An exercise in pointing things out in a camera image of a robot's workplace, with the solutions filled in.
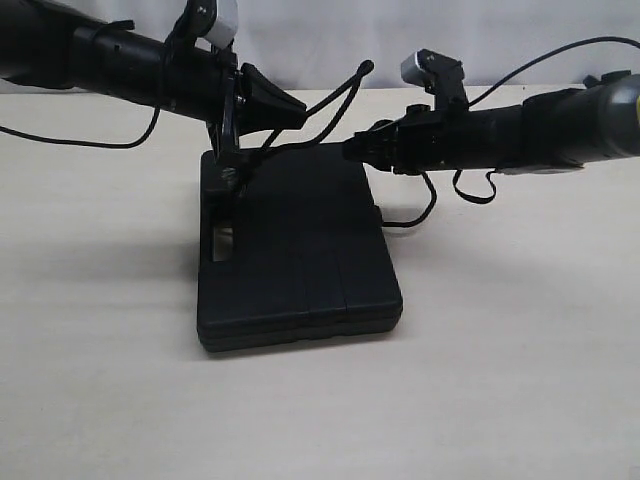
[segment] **white table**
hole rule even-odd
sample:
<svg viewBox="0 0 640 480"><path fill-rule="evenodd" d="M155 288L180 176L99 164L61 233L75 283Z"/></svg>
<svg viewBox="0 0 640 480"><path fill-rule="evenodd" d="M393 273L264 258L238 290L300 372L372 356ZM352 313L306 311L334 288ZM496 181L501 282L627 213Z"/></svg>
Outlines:
<svg viewBox="0 0 640 480"><path fill-rule="evenodd" d="M366 92L331 140L424 100ZM4 125L96 140L150 115L88 95L0 104ZM168 114L131 152L0 138L0 478L640 478L638 160L498 177L487 207L436 174L433 217L388 235L393 334L214 360L195 333L207 147ZM419 179L370 177L388 218L423 208Z"/></svg>

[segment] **white wall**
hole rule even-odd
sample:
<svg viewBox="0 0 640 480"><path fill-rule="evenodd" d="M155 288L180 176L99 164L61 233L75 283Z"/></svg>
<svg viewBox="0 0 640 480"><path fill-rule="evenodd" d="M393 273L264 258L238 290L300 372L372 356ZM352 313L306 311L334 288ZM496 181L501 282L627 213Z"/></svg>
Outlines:
<svg viewBox="0 0 640 480"><path fill-rule="evenodd" d="M163 38L184 0L63 0L105 20L133 18ZM370 87L399 86L400 62L420 48L460 58L468 84L489 84L525 61L595 35L640 38L640 0L238 0L241 61L288 88L331 88L361 60ZM587 73L640 71L640 51L583 47L520 83L568 83Z"/></svg>

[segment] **white background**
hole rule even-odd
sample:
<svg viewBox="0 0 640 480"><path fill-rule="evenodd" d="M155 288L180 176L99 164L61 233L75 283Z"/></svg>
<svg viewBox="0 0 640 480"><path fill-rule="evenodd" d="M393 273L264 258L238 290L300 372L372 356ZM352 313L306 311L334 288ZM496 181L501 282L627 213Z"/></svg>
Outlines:
<svg viewBox="0 0 640 480"><path fill-rule="evenodd" d="M423 98L362 92L329 140ZM15 128L111 141L150 115L97 95L2 106ZM640 480L640 159L498 176L486 207L435 174L433 216L387 235L405 297L392 334L209 358L195 329L207 146L175 115L127 152L2 138L0 479ZM420 179L370 181L386 218L424 206ZM478 172L462 187L489 193Z"/></svg>
<svg viewBox="0 0 640 480"><path fill-rule="evenodd" d="M133 18L163 38L185 0L64 0L104 20ZM462 59L469 85L486 85L562 44L595 35L638 37L638 0L238 0L241 61L282 87L333 88L365 58L369 87L400 86L398 66L430 48ZM579 82L587 73L640 70L627 46L586 47L547 62L522 83Z"/></svg>

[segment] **black plastic case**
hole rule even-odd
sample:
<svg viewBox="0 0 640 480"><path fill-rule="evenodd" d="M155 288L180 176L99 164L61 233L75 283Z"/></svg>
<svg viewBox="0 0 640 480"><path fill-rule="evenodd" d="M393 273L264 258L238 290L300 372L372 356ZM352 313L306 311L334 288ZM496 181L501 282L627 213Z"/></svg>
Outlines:
<svg viewBox="0 0 640 480"><path fill-rule="evenodd" d="M201 242L215 241L202 159ZM233 217L230 259L201 254L198 335L210 352L392 330L402 295L362 165L339 146L274 157Z"/></svg>

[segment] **black cable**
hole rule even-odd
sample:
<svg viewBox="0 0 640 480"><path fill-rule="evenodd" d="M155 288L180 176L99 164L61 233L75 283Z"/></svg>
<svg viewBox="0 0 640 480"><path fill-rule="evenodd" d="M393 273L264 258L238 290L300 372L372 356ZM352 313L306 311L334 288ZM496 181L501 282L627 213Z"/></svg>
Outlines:
<svg viewBox="0 0 640 480"><path fill-rule="evenodd" d="M165 84L165 70L166 64L169 60L170 55L173 53L173 41L176 36L176 32L182 27L185 21L184 15L181 16L176 22L173 30L167 36L167 39L164 42L164 50L162 53L162 58L160 61L159 72L158 72L158 88L157 88L157 102L156 106L153 110L153 116L151 117L151 121L149 122L149 126L145 130L145 132L133 142L129 143L104 143L104 142L91 142L85 140L67 140L67 139L59 139L59 138L50 138L43 137L40 135L33 135L30 133L21 132L18 130L14 130L12 128L7 128L0 126L0 132L6 133L8 135L12 135L14 137L22 138L24 140L30 140L33 142L47 143L52 145L67 145L73 147L88 147L88 148L102 148L107 150L129 150L132 148L139 147L143 143L145 143L151 135L153 134L156 126L158 125L158 120L160 119L160 113L162 112L162 97L164 96L164 84ZM107 23L99 27L92 35L90 39L90 43L93 44L97 38L105 33L108 30L119 29L119 30L133 30L135 28L135 23L133 20L118 20L115 22Z"/></svg>
<svg viewBox="0 0 640 480"><path fill-rule="evenodd" d="M490 197L476 197L475 195L469 195L468 193L465 193L462 190L460 190L458 188L458 183L460 182L460 178L462 178L462 173L463 173L462 170L458 170L456 174L453 176L453 189L460 196L460 198L462 198L463 200L466 200L469 203L474 203L476 205L488 205L496 199L496 196L498 195L498 187L496 187L496 184L493 183L493 180L491 179L491 177L496 173L498 173L497 170L492 170L491 172L487 173L485 176L487 181L489 182L489 185L491 185L491 190L493 190L493 195L491 195Z"/></svg>
<svg viewBox="0 0 640 480"><path fill-rule="evenodd" d="M486 92L484 92L478 98L476 98L472 102L470 102L469 103L469 107L473 107L473 106L477 105L478 103L482 102L484 99L486 99L489 95L491 95L493 92L495 92L502 85L504 85L509 80L511 80L512 78L516 77L517 75L520 75L525 70L528 70L529 68L531 68L531 67L533 67L533 66L535 66L535 65L537 65L537 64L539 64L541 62L544 62L545 60L548 60L551 57L555 57L556 55L564 53L564 52L566 52L568 50L573 50L574 48L582 47L582 46L585 46L585 45L593 45L594 43L622 43L622 44L631 45L632 47L640 49L640 42L637 42L636 40L632 40L632 39L626 38L626 37L615 37L615 36L593 37L593 38L587 38L585 40L580 40L578 42L569 43L569 44L567 44L567 45L565 45L563 47L560 47L560 48L557 48L555 50L552 50L549 53L541 55L540 57L538 57L538 58L536 58L534 60L531 60L529 63L521 66L520 68L518 68L516 70L514 70L509 75L504 77L502 80L500 80L499 82L494 84L491 88L489 88Z"/></svg>
<svg viewBox="0 0 640 480"><path fill-rule="evenodd" d="M315 147L320 143L322 143L322 141L324 141L331 134L331 132L335 130L335 128L338 126L338 124L342 120L342 117L344 117L345 113L347 113L347 110L349 110L349 107L351 106L351 104L353 103L353 100L356 98L356 95L358 94L358 90L360 89L361 84L362 84L361 81L358 81L351 86L351 90L349 91L349 94L345 98L344 102L342 103L342 105L340 105L340 108L338 109L334 117L331 119L329 124L324 128L324 130L322 130L322 132L320 132L311 140L307 140L306 142L288 143L285 145L280 145L278 147L271 148L260 156L259 158L260 163L271 157L279 155L283 152L287 152L290 150L304 150L307 148Z"/></svg>
<svg viewBox="0 0 640 480"><path fill-rule="evenodd" d="M386 228L413 228L413 227L417 227L418 225L423 223L427 218L429 218L429 215L431 215L431 212L433 212L433 209L435 208L436 204L438 203L438 191L436 190L435 185L431 181L431 178L429 178L429 175L427 175L426 173L421 173L420 175L422 176L422 179L427 184L427 187L429 188L429 191L431 192L431 201L429 202L429 205L427 206L426 210L422 213L422 215L420 215L415 220L411 220L410 222L383 222L382 223L383 227L386 227Z"/></svg>
<svg viewBox="0 0 640 480"><path fill-rule="evenodd" d="M307 118L313 117L320 111L324 110L327 106L336 101L343 93L349 90L356 82L361 82L364 77L373 72L375 65L371 60L365 60L360 64L356 73L349 78L346 82L336 88L330 95L327 96L324 100L319 102L317 105L313 106L307 112Z"/></svg>
<svg viewBox="0 0 640 480"><path fill-rule="evenodd" d="M335 102L338 98L340 98L341 95L343 95L347 90L352 88L356 83L362 82L364 77L366 77L373 71L374 67L375 65L371 60L365 60L364 62L362 62L358 67L358 70L353 76L347 79L342 85L340 85L333 92L331 92L327 97L322 99L319 103L317 103L307 111L307 118L311 118L314 115L317 115L326 107L328 107L333 102ZM284 130L274 130L271 133L271 135L269 135L269 137L265 140L265 142L262 144L260 149L256 152L255 155L257 159L260 159L265 155L265 153L269 151L269 148L271 148L271 145L273 145L273 143L278 139L278 137L282 134L283 131ZM262 163L262 160L264 160L264 158L257 160L257 164L259 165L260 163Z"/></svg>

